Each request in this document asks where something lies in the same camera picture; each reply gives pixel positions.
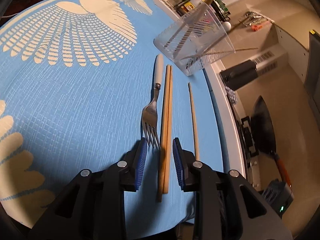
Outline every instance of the cable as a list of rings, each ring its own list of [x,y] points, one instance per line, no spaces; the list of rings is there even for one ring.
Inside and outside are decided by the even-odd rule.
[[[0,19],[2,19],[2,18],[10,18],[10,17],[13,17],[13,16],[17,15],[18,13],[14,13],[12,15],[4,15]]]

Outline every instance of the fork handle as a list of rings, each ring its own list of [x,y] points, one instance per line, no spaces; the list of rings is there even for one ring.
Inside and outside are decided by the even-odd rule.
[[[160,90],[161,88],[161,82],[162,82],[162,76],[163,76],[163,55],[159,54],[156,58],[156,65],[155,65],[155,80],[154,80],[154,86]]]

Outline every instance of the wok handle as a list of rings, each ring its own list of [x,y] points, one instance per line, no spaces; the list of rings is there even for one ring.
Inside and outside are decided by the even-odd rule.
[[[280,159],[278,154],[275,154],[274,158],[275,158],[276,165],[278,167],[282,181],[285,181],[289,185],[289,187],[291,188],[290,177],[289,177],[289,174],[284,166],[283,161]]]

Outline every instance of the white fork handle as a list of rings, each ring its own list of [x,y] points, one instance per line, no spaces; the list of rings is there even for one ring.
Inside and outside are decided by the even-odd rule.
[[[161,85],[163,76],[163,64],[163,55],[159,54],[156,58],[154,85],[156,85],[157,83]]]

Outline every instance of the blue tablecloth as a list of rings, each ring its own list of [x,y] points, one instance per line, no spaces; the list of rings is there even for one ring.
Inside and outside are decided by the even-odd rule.
[[[0,200],[8,214],[32,227],[81,169],[107,168],[140,139],[159,53],[153,39],[171,23],[152,0],[46,0],[0,29]],[[188,78],[173,68],[172,138],[194,151],[188,82],[201,160],[223,171],[202,71]],[[150,148],[140,190],[125,193],[131,239],[193,214],[194,196],[180,190],[173,160],[169,194],[156,203],[158,159]]]

